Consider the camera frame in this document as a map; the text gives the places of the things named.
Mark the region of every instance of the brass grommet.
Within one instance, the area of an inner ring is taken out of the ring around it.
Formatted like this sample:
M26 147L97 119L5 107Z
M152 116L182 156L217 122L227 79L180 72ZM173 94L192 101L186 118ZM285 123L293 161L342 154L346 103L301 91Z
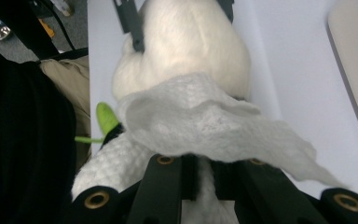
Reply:
M260 160L257 159L250 159L249 162L253 163L254 165L265 165L265 162L262 162Z
M88 209L97 209L106 205L107 202L109 202L109 194L104 190L100 190L87 197L87 199L84 201L84 206L86 206Z
M358 212L358 200L352 196L346 194L336 194L334 195L334 201L338 203L341 207L344 207L352 212Z
M171 157L165 157L165 156L159 156L157 157L157 162L161 165L169 165L173 163L174 158Z

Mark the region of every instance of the white table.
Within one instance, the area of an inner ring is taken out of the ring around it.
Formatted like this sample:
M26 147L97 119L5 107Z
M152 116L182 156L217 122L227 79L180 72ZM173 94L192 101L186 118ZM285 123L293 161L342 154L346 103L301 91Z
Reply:
M358 193L358 120L326 32L337 1L236 1L234 26L252 57L252 102L287 121L318 150L318 162ZM125 36L112 0L89 0L88 11L91 132L101 137L94 109L101 101L116 106L111 79ZM327 188L294 182L316 198Z

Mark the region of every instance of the beige pants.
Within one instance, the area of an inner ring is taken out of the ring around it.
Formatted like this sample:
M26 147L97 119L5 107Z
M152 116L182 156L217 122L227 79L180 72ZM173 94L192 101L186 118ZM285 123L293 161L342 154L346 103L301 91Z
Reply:
M76 136L90 137L90 68L89 57L75 60L44 60L42 71L72 103L76 114ZM90 157L90 144L76 143L76 169Z

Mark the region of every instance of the orange object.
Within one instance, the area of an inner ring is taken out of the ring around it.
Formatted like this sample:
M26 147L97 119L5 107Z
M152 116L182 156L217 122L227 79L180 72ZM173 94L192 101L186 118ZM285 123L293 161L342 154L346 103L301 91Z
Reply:
M42 24L43 28L45 28L46 32L48 33L48 36L52 38L55 34L54 31L41 19L39 19L40 23Z

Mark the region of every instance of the textured white fabric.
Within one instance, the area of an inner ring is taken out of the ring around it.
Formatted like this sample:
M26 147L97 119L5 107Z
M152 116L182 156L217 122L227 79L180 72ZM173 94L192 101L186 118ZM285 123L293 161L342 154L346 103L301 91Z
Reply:
M146 0L145 52L131 37L113 76L117 100L172 77L205 73L231 96L250 94L250 55L216 0Z
M263 118L256 106L229 97L210 76L174 77L124 97L117 111L126 131L80 170L74 198L96 185L126 189L142 179L156 153L191 152L226 162L257 158L295 179L341 186L316 163L310 143L285 123ZM196 202L183 202L183 223L238 222L233 204L217 201L210 169L205 161L200 163L200 194Z

